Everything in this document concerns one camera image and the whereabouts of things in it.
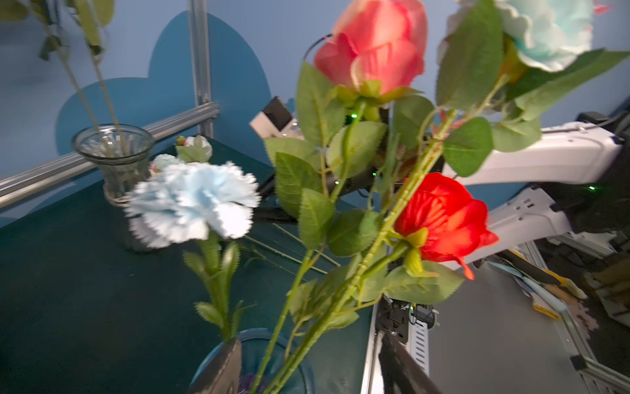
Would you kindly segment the clear ribbed glass vase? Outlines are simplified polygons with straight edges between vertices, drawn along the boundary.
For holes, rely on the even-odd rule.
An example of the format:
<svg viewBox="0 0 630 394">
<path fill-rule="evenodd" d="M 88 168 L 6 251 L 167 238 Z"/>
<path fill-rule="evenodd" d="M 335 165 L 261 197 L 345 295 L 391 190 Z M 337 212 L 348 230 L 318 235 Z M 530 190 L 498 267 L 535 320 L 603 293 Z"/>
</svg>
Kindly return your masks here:
<svg viewBox="0 0 630 394">
<path fill-rule="evenodd" d="M 149 179 L 149 160 L 155 140 L 146 130 L 130 125 L 103 124 L 74 135 L 72 148 L 94 164 L 103 175 L 103 194 L 109 203 L 108 226 L 125 249 L 146 253 L 149 248 L 129 228 L 128 196 L 134 187 Z"/>
</svg>

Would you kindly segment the blue rose stem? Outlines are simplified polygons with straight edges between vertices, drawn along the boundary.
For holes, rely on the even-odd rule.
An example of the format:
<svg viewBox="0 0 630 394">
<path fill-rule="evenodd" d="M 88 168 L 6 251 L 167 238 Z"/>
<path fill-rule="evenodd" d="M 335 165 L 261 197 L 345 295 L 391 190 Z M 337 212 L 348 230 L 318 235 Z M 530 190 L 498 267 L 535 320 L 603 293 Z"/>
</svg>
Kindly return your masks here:
<svg viewBox="0 0 630 394">
<path fill-rule="evenodd" d="M 172 165 L 178 163 L 209 163 L 209 160 L 213 156 L 213 146 L 208 142 L 206 137 L 203 136 L 177 136 L 176 142 L 174 144 L 176 154 L 159 154 L 157 155 L 149 164 L 149 173 L 151 176 L 158 174 L 159 172 L 163 172 L 163 170 Z M 300 238 L 293 234 L 291 231 L 286 230 L 283 226 L 278 224 L 272 224 L 272 226 L 277 230 L 284 234 L 283 239 L 292 239 L 294 242 L 299 243 L 299 245 L 304 246 L 303 242 L 300 241 Z M 297 251 L 293 251 L 288 246 L 288 241 L 285 243 L 281 243 L 277 241 L 275 238 L 271 238 L 271 234 L 267 234 L 269 241 L 272 243 L 276 243 L 278 246 L 282 246 L 286 248 L 288 251 L 291 251 L 294 254 L 297 254 Z M 287 254 L 283 251 L 280 251 L 276 247 L 270 246 L 268 242 L 259 241 L 258 239 L 252 238 L 252 236 L 245 236 L 246 241 L 250 244 L 253 244 L 249 249 L 254 254 L 258 255 L 258 252 L 254 246 L 261 246 L 262 248 L 272 251 L 274 254 L 279 255 L 285 259 L 291 260 L 297 264 L 300 263 L 300 260 L 295 258 L 292 254 Z M 341 267 L 337 261 L 335 261 L 332 257 L 322 254 L 321 258 L 326 259 L 328 262 L 334 265 L 335 268 Z"/>
</svg>

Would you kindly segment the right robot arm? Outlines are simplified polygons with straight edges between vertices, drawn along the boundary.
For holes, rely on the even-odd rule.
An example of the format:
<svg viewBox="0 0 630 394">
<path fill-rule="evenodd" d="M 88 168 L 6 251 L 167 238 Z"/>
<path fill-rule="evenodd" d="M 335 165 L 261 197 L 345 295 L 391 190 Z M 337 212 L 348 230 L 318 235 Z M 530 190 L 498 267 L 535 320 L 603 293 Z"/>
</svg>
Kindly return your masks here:
<svg viewBox="0 0 630 394">
<path fill-rule="evenodd" d="M 499 241 L 465 258 L 467 264 L 551 236 L 604 233 L 629 225 L 629 120 L 574 121 L 545 129 L 515 153 L 492 152 L 481 169 L 459 177 L 465 186 L 523 183 L 525 188 L 489 214 Z"/>
</svg>

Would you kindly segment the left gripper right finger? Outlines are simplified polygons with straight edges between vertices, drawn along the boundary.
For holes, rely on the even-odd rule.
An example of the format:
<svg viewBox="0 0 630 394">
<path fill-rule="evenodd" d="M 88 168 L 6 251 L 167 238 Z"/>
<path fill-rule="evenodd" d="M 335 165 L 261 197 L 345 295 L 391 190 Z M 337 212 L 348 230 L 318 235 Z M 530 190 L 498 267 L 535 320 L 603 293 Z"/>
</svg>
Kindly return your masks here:
<svg viewBox="0 0 630 394">
<path fill-rule="evenodd" d="M 436 384 L 392 334 L 384 334 L 378 358 L 385 394 L 441 394 Z"/>
</svg>

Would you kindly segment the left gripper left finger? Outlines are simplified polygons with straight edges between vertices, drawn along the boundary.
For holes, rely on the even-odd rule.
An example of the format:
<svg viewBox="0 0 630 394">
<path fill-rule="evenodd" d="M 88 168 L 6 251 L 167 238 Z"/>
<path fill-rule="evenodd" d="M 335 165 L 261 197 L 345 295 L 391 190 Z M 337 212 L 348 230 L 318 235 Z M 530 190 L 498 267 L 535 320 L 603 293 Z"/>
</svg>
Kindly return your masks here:
<svg viewBox="0 0 630 394">
<path fill-rule="evenodd" d="M 238 338 L 221 344 L 198 368 L 188 393 L 238 393 L 242 346 Z"/>
</svg>

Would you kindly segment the purple ribbed glass vase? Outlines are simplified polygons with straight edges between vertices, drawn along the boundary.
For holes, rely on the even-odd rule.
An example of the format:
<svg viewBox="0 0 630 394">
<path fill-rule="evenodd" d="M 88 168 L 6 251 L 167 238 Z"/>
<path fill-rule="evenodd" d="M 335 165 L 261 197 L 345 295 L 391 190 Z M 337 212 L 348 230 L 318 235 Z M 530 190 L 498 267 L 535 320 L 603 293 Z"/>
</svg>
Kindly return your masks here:
<svg viewBox="0 0 630 394">
<path fill-rule="evenodd" d="M 238 393 L 250 393 L 251 387 L 254 385 L 256 375 L 259 372 L 259 367 L 262 364 L 265 351 L 267 350 L 267 345 L 272 338 L 272 332 L 265 328 L 252 328 L 241 331 L 238 333 L 237 338 L 241 341 L 242 346 L 241 376 Z M 216 351 L 221 344 L 222 343 L 217 345 L 213 351 Z M 267 387 L 270 387 L 272 379 L 281 372 L 285 361 L 285 350 L 288 345 L 290 345 L 288 337 L 280 334 L 273 348 L 271 359 L 268 362 L 259 386 L 257 387 L 256 393 L 263 393 Z M 207 359 L 211 352 L 205 357 L 202 363 Z M 279 393 L 316 392 L 313 371 L 310 368 L 308 361 L 303 361 L 298 369 L 293 372 L 292 376 Z"/>
</svg>

